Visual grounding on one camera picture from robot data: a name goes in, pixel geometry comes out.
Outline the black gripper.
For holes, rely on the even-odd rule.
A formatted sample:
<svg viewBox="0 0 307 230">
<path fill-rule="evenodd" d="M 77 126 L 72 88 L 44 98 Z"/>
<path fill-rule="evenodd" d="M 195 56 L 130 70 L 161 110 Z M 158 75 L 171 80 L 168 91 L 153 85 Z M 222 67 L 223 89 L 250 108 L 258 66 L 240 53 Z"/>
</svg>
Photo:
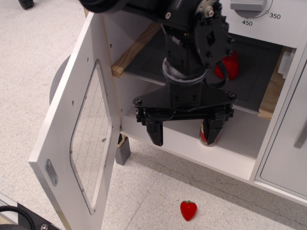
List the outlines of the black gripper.
<svg viewBox="0 0 307 230">
<path fill-rule="evenodd" d="M 192 119 L 203 119 L 202 141 L 205 145 L 215 145 L 225 120 L 233 117 L 236 100 L 234 92 L 212 88 L 203 82 L 190 86 L 166 83 L 136 97 L 133 105 L 137 121 L 146 124 L 147 133 L 157 146 L 163 145 L 164 121 Z"/>
</svg>

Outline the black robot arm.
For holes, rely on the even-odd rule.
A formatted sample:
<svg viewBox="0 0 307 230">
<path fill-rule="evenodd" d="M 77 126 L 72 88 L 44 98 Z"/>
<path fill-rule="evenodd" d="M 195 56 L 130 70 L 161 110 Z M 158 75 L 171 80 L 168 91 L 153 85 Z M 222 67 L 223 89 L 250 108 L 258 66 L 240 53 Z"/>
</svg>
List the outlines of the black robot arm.
<svg viewBox="0 0 307 230">
<path fill-rule="evenodd" d="M 233 53 L 234 39 L 220 1 L 83 0 L 82 6 L 95 13 L 124 10 L 161 24 L 166 83 L 133 101 L 137 121 L 146 126 L 151 141 L 162 146 L 165 121 L 200 119 L 205 143 L 215 143 L 237 100 L 235 93 L 223 90 L 228 70 L 222 60 Z"/>
</svg>

